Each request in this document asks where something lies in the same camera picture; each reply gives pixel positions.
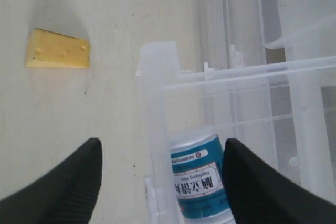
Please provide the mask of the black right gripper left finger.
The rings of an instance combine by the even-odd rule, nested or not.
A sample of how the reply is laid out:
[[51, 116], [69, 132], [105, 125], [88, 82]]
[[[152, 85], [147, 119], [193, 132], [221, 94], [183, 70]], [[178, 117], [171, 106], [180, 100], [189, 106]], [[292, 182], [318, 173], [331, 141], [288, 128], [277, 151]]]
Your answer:
[[102, 143], [85, 141], [47, 174], [1, 199], [1, 223], [89, 223], [102, 184]]

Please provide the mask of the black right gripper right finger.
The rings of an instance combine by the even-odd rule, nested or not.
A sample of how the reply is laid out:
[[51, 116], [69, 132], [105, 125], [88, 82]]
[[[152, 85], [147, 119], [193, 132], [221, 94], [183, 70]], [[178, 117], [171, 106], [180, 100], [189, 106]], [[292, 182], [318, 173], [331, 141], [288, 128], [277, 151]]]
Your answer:
[[335, 204], [303, 189], [236, 138], [228, 138], [222, 178], [236, 223], [335, 223]]

